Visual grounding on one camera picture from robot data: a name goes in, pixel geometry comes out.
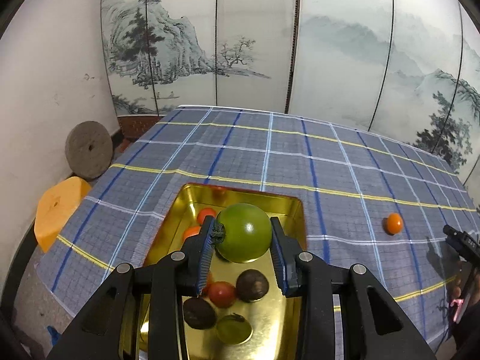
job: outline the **green tomato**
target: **green tomato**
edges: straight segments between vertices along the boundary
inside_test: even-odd
[[[270,247],[272,224],[257,206],[232,204],[218,214],[217,221],[225,227],[225,238],[217,245],[217,250],[233,263],[254,261]]]
[[[254,332],[250,323],[241,315],[226,315],[218,321],[215,327],[217,337],[227,345],[243,344]]]

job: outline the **cherry tomato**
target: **cherry tomato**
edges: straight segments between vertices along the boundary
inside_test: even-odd
[[[211,185],[210,190],[212,191],[212,195],[217,202],[222,202],[224,200],[225,192],[227,191],[225,187]]]
[[[397,234],[403,229],[403,219],[397,212],[392,212],[388,215],[386,221],[386,230],[390,234]]]
[[[183,232],[183,235],[182,235],[182,242],[185,242],[185,240],[188,238],[188,237],[191,237],[191,236],[195,236],[197,235],[198,233],[200,233],[200,226],[192,226],[192,227],[189,227],[188,229],[186,229],[184,232]]]
[[[223,224],[225,239],[217,251],[233,263],[248,263],[263,256],[272,242],[272,223],[257,206],[237,203],[222,210],[217,221]]]
[[[207,296],[208,295],[208,290],[210,289],[210,286],[212,286],[212,284],[213,284],[213,275],[210,271],[208,271],[207,285],[202,290],[202,296]]]
[[[205,221],[205,217],[207,215],[212,215],[213,218],[215,218],[217,216],[217,213],[213,208],[210,207],[201,209],[197,216],[197,222],[199,225],[203,225],[203,221]]]
[[[212,303],[220,309],[226,309],[235,303],[237,291],[235,287],[226,281],[217,281],[210,285],[208,297]]]

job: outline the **plaid tablecloth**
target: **plaid tablecloth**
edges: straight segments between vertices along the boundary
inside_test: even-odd
[[[365,264],[432,347],[443,338],[455,257],[442,228],[448,223],[478,233],[480,226],[448,164],[352,128],[220,107],[170,112],[83,200],[37,269],[67,311],[75,315],[119,263],[142,265],[188,182],[300,198],[309,251],[336,266]],[[405,222],[394,237],[382,229],[391,212]],[[339,342],[340,323],[337,318]]]

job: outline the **orange object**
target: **orange object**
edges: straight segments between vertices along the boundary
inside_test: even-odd
[[[392,212],[388,215],[385,224],[385,230],[390,234],[397,234],[403,229],[403,219],[397,212]]]
[[[210,285],[208,297],[215,306],[226,309],[235,303],[237,291],[229,282],[217,281]]]
[[[80,177],[70,177],[46,190],[38,201],[34,233],[46,253],[57,235],[92,187]]]
[[[200,226],[192,226],[192,227],[189,227],[188,229],[186,229],[186,230],[183,232],[183,235],[182,235],[182,237],[181,237],[182,242],[185,242],[185,240],[186,240],[188,237],[195,236],[195,235],[197,235],[198,233],[200,233]]]
[[[203,208],[202,210],[200,210],[200,212],[198,213],[198,216],[197,216],[197,222],[198,222],[199,225],[203,225],[203,221],[205,221],[205,217],[207,215],[212,215],[213,218],[217,217],[217,213],[215,212],[215,210],[213,208],[210,208],[210,207]]]
[[[217,202],[222,202],[225,199],[227,189],[219,185],[210,185],[210,190],[212,191],[212,197]]]

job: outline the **tray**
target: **tray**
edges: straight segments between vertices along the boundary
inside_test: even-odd
[[[295,237],[305,250],[305,221],[303,205],[299,199],[272,193],[191,183],[184,185],[178,192],[143,265],[155,264],[166,254],[179,250],[182,246],[183,231],[197,225],[196,216],[201,209],[212,207],[220,212],[223,208],[235,203],[254,204],[264,210],[268,216],[278,216],[285,233]],[[218,340],[214,328],[195,330],[185,324],[190,359],[294,358],[301,300],[286,299],[282,296],[275,280],[270,252],[245,264],[224,262],[214,254],[210,271],[215,281],[228,281],[235,285],[239,274],[250,268],[258,269],[267,277],[270,284],[268,293],[254,303],[243,303],[237,300],[229,309],[218,309],[213,304],[212,306],[219,319],[223,315],[234,312],[247,318],[253,328],[251,338],[243,344],[227,346]],[[148,340],[149,301],[150,297],[146,295],[140,318],[142,321],[140,349],[145,351]]]

